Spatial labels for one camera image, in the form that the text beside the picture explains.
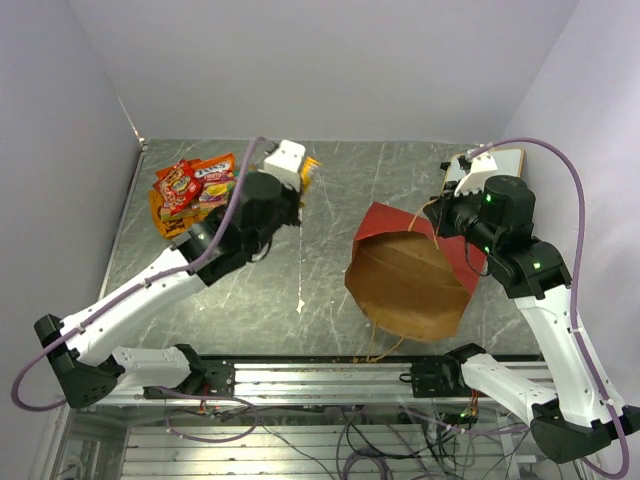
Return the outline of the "yellow M&M's packet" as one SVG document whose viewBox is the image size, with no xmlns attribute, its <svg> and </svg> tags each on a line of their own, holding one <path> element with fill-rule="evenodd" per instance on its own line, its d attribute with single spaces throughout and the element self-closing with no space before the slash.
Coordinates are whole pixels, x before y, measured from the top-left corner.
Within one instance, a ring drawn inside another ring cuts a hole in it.
<svg viewBox="0 0 640 480">
<path fill-rule="evenodd" d="M 322 164 L 311 156 L 305 157 L 299 172 L 301 180 L 300 191 L 302 194 L 306 194 L 309 191 L 313 183 L 314 176 L 318 173 L 321 167 Z"/>
</svg>

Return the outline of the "red brown paper bag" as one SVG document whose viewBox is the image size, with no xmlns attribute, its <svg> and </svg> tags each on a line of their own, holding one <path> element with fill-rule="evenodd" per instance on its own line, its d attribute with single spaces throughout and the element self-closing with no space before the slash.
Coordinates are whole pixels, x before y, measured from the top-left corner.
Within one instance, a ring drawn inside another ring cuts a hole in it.
<svg viewBox="0 0 640 480">
<path fill-rule="evenodd" d="M 461 237 L 443 239 L 418 213 L 374 202 L 353 238 L 344 282 L 372 326 L 365 361 L 378 363 L 406 340 L 456 335 L 485 272 L 486 255 Z"/>
</svg>

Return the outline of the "red snack packet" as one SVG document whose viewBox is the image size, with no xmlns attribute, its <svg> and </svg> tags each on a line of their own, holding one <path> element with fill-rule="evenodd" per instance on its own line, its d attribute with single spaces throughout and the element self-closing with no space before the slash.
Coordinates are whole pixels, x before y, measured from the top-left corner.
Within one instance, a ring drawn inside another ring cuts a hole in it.
<svg viewBox="0 0 640 480">
<path fill-rule="evenodd" d="M 153 185 L 160 194 L 161 213 L 167 217 L 181 215 L 191 208 L 202 190 L 194 166 L 186 159 L 170 167 Z"/>
</svg>

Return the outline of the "orange Kettle chip bag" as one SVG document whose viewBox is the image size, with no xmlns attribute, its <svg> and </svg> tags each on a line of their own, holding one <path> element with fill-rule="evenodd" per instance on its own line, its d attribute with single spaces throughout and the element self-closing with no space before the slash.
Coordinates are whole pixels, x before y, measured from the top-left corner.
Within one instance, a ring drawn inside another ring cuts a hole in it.
<svg viewBox="0 0 640 480">
<path fill-rule="evenodd" d="M 155 190 L 148 192 L 148 200 L 153 224 L 160 235 L 168 240 L 184 233 L 195 223 L 204 220 L 210 213 L 210 209 L 203 208 L 198 202 L 194 202 L 172 214 L 164 205 L 163 197 Z"/>
</svg>

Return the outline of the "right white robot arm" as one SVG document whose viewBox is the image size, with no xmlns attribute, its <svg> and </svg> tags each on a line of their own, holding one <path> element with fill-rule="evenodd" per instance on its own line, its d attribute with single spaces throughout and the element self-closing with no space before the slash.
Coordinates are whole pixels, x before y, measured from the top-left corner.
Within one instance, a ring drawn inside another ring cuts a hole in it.
<svg viewBox="0 0 640 480">
<path fill-rule="evenodd" d="M 613 388 L 571 302 L 572 279 L 559 250 L 533 234 L 535 195 L 518 177 L 493 175 L 476 189 L 448 182 L 424 213 L 442 239 L 460 238 L 486 257 L 486 269 L 534 333 L 553 379 L 536 385 L 468 344 L 450 352 L 442 387 L 478 390 L 530 428 L 557 464 L 583 459 L 639 429 L 639 410 Z"/>
</svg>

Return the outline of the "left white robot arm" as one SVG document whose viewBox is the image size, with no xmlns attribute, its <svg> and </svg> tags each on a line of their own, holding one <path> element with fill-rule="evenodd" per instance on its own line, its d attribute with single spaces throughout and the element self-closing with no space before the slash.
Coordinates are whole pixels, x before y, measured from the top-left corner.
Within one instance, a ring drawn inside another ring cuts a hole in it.
<svg viewBox="0 0 640 480">
<path fill-rule="evenodd" d="M 215 372 L 188 344 L 132 349 L 122 341 L 161 308 L 213 285 L 266 256 L 274 234 L 301 224 L 299 210 L 310 182 L 287 182 L 258 171 L 234 193 L 233 211 L 222 206 L 176 237 L 146 269 L 86 309 L 60 319 L 46 315 L 34 329 L 74 408 L 89 407 L 118 388 L 153 396 L 173 390 L 192 397 Z"/>
</svg>

